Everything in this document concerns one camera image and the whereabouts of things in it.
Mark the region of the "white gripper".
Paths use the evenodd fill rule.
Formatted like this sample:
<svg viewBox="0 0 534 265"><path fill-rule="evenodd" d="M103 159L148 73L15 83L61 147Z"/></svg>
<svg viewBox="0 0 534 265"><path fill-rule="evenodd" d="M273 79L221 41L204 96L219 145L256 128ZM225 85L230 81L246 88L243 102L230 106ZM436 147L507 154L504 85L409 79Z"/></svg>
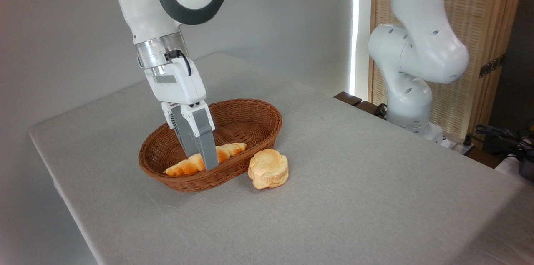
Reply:
<svg viewBox="0 0 534 265"><path fill-rule="evenodd" d="M146 79L155 95L162 101L166 122L174 130L187 157L200 153L206 171L219 165L215 130L206 98L204 83L194 62L188 57L172 59L166 65L145 69ZM187 119L180 104L187 104Z"/></svg>

